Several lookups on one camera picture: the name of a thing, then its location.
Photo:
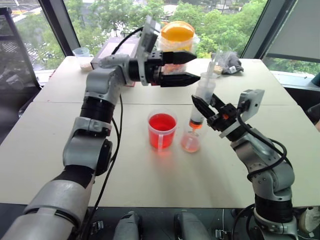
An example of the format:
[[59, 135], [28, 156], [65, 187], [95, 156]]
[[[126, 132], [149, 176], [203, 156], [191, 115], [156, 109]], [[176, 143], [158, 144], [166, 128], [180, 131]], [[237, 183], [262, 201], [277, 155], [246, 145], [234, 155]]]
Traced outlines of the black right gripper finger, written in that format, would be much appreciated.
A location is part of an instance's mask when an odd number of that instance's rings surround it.
[[220, 98], [217, 95], [213, 93], [209, 105], [215, 108], [216, 110], [219, 110], [220, 108], [223, 108], [225, 106], [225, 103], [222, 100], [220, 100]]
[[210, 118], [215, 115], [215, 113], [209, 108], [209, 104], [206, 103], [201, 97], [192, 95], [192, 102], [195, 108], [206, 118]]

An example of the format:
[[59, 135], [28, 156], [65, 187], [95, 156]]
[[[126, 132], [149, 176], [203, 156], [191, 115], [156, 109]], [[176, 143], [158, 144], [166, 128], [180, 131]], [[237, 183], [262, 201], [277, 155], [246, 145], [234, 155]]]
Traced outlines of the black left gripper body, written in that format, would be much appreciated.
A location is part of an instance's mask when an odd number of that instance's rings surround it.
[[164, 66], [162, 51], [150, 53], [144, 63], [145, 76], [147, 83], [159, 86], [162, 78], [162, 66]]

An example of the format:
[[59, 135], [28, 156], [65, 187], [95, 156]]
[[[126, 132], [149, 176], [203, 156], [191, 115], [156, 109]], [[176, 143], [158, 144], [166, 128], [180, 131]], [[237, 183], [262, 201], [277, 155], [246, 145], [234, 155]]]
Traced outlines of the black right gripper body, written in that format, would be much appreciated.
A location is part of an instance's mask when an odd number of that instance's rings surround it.
[[236, 122], [237, 109], [231, 103], [216, 104], [217, 114], [207, 119], [207, 125], [215, 131], [223, 132]]

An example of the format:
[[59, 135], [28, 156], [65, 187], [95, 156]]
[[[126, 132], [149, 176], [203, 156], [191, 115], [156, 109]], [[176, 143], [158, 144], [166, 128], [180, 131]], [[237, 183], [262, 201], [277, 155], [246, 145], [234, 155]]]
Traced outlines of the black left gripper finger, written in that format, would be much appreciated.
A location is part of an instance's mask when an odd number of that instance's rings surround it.
[[197, 56], [189, 51], [167, 51], [162, 53], [164, 64], [181, 65], [196, 58]]
[[177, 74], [162, 74], [159, 77], [159, 85], [166, 87], [185, 87], [192, 85], [200, 80], [200, 76], [188, 72], [180, 72]]

